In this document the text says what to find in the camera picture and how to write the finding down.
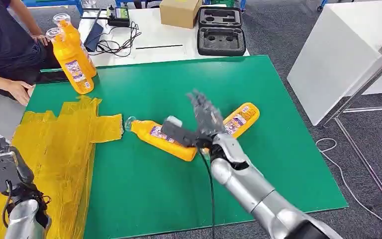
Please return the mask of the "person's left hand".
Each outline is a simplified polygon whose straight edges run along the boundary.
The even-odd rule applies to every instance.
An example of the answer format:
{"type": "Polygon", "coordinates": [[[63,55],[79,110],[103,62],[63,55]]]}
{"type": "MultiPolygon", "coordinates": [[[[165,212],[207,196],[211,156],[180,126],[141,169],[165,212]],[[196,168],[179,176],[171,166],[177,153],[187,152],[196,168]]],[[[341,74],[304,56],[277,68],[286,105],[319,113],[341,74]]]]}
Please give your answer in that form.
{"type": "Polygon", "coordinates": [[[40,43],[43,46],[48,46],[50,40],[45,35],[31,35],[32,39],[36,43],[40,43]]]}

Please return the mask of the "person's right hand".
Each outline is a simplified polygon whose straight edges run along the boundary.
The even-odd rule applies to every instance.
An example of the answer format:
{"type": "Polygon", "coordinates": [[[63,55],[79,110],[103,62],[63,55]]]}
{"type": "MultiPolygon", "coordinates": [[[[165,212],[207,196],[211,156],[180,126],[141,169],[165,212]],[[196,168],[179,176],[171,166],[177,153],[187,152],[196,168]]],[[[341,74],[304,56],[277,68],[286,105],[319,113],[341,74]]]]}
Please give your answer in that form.
{"type": "Polygon", "coordinates": [[[9,81],[7,91],[23,106],[27,106],[36,85],[24,81],[9,81]]]}

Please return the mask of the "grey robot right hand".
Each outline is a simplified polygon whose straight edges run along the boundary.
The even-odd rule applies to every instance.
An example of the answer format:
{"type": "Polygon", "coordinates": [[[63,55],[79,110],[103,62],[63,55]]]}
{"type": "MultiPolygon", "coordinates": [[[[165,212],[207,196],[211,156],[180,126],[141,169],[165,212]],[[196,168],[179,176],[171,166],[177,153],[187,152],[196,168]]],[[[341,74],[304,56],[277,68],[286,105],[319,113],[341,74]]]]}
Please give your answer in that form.
{"type": "Polygon", "coordinates": [[[213,136],[226,132],[219,108],[205,94],[193,90],[193,92],[187,93],[187,97],[191,101],[199,133],[213,136]]]}

